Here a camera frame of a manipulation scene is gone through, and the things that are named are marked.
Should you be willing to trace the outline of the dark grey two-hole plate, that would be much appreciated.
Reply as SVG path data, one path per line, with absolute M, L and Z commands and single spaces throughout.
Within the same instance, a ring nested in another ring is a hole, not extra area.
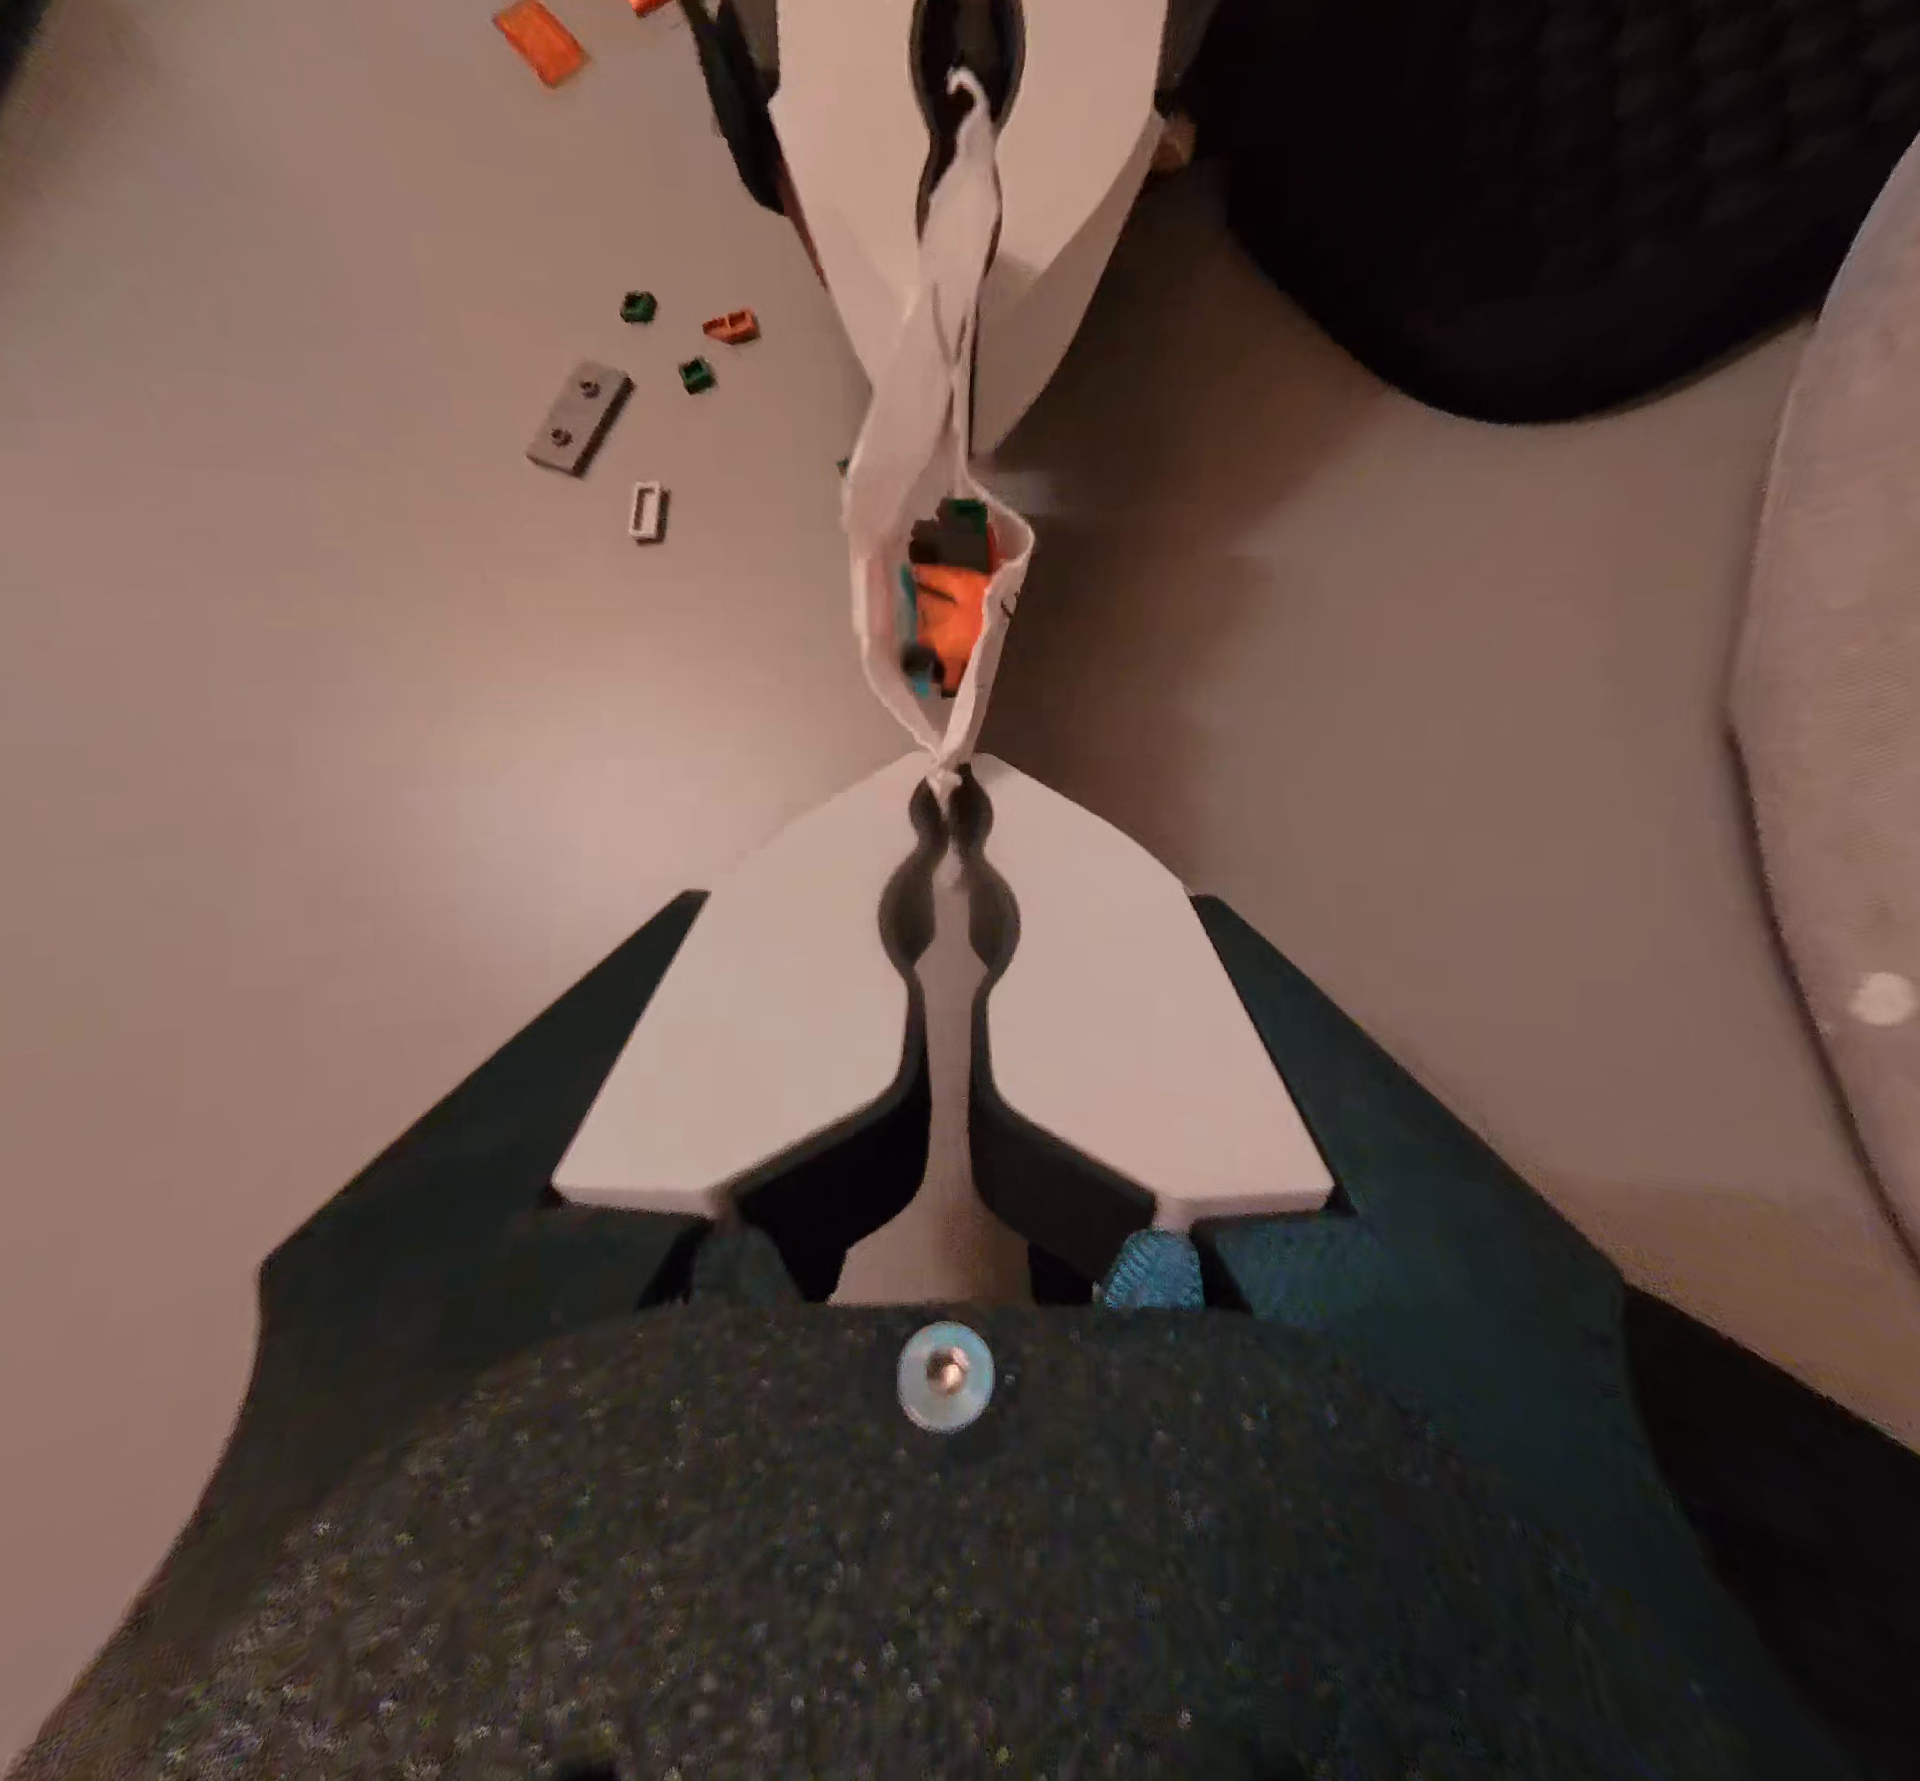
M 542 475 L 588 479 L 627 392 L 633 392 L 627 373 L 600 362 L 574 362 L 561 392 L 546 396 L 521 459 Z

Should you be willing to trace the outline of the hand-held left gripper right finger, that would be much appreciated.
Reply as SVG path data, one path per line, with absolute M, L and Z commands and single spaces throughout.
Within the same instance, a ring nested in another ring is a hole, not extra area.
M 1104 1284 L 1136 1234 L 1316 1218 L 1333 1174 L 1200 899 L 1124 830 L 976 758 L 958 783 L 976 1190 Z

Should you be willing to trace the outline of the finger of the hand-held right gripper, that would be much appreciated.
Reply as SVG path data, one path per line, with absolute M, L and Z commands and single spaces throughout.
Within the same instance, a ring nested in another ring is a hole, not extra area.
M 976 445 L 1045 396 L 1159 142 L 1169 0 L 1017 0 L 1024 71 L 993 134 L 998 236 L 979 288 Z
M 926 92 L 926 0 L 777 0 L 777 134 L 802 229 L 877 389 L 919 297 L 919 229 L 941 161 Z

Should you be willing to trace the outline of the person's grey printed sweater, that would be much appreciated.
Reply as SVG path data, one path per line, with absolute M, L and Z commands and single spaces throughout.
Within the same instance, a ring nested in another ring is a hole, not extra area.
M 1920 147 L 1870 200 L 1763 475 L 1733 743 L 1861 1174 L 1920 1248 Z

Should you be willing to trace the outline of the clear orange plate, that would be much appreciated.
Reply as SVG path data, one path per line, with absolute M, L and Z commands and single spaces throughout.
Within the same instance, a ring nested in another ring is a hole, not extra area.
M 561 92 L 588 71 L 588 42 L 542 0 L 511 0 L 491 22 L 539 85 Z

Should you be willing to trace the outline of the small printed paper bag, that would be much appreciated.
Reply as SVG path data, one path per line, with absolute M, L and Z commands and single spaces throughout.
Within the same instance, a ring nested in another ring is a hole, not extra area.
M 941 808 L 951 808 L 964 767 L 976 762 L 998 645 L 1040 541 L 1031 522 L 976 475 L 976 342 L 979 288 L 998 229 L 998 165 L 993 114 L 969 62 L 948 71 L 948 97 L 958 102 L 951 161 L 926 202 L 919 284 L 856 438 L 840 510 L 851 541 L 851 628 L 865 683 L 926 755 L 926 783 Z M 941 496 L 984 508 L 998 539 L 998 566 L 984 582 L 984 628 L 951 714 L 948 724 L 932 724 L 899 659 L 899 569 L 909 528 Z

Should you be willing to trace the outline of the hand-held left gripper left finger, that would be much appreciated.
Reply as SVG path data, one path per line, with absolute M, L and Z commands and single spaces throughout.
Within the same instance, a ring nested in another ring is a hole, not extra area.
M 694 908 L 552 1193 L 753 1226 L 830 1304 L 926 1182 L 941 808 L 926 758 L 787 821 Z

